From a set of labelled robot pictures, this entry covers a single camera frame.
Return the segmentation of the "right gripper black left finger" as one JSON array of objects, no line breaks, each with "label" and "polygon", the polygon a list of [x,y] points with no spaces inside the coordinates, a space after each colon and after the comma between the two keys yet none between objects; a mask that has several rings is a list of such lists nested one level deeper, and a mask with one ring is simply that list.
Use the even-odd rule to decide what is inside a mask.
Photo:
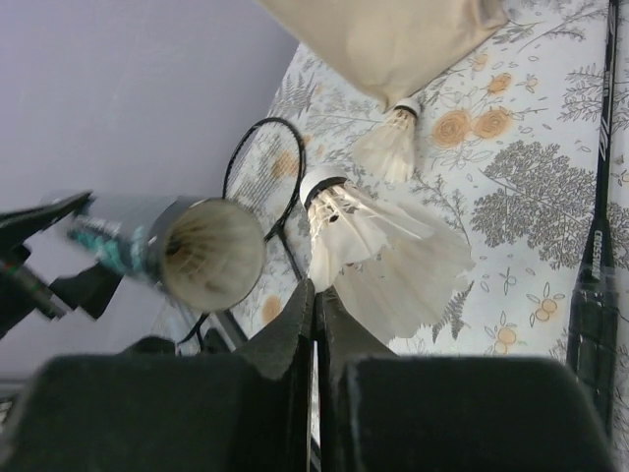
[{"label": "right gripper black left finger", "polygon": [[268,443],[272,471],[311,469],[311,393],[315,290],[298,283],[281,313],[236,350],[259,374],[257,431]]}]

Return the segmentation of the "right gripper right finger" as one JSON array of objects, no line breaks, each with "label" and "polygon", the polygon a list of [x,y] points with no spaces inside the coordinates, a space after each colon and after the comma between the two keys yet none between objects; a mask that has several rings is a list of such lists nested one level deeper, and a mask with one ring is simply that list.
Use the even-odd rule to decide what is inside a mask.
[{"label": "right gripper right finger", "polygon": [[333,288],[315,296],[314,314],[321,469],[344,471],[352,445],[346,366],[364,357],[395,353],[348,313]]}]

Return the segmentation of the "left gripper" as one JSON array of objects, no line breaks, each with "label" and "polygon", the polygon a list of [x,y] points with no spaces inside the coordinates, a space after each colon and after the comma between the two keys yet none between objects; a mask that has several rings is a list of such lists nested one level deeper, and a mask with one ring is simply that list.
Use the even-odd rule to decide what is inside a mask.
[{"label": "left gripper", "polygon": [[123,279],[121,274],[96,263],[74,276],[58,277],[48,286],[26,265],[30,249],[22,245],[34,233],[84,207],[90,195],[78,193],[55,203],[1,214],[1,245],[18,246],[1,255],[1,338],[32,311],[49,320],[62,318],[67,313],[62,301],[72,309],[81,308],[94,320],[106,311]]}]

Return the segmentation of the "white feather shuttlecock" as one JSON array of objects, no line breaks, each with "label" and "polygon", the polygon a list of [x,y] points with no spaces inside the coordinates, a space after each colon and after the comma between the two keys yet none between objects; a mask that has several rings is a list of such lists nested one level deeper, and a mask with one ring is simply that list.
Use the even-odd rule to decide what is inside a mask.
[{"label": "white feather shuttlecock", "polygon": [[421,105],[414,98],[398,101],[387,118],[357,138],[354,161],[378,179],[406,182],[416,165],[415,132]]},{"label": "white feather shuttlecock", "polygon": [[439,323],[468,285],[470,244],[425,206],[375,200],[338,167],[307,172],[300,201],[310,227],[308,278],[333,289],[384,344]]}]

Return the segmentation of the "black shuttlecock tube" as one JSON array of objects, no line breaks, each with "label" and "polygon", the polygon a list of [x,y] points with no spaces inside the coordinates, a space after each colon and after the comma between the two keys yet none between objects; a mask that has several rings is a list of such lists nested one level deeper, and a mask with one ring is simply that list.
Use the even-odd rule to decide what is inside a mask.
[{"label": "black shuttlecock tube", "polygon": [[59,233],[108,269],[202,312],[243,301],[266,257],[257,218],[223,199],[96,195]]}]

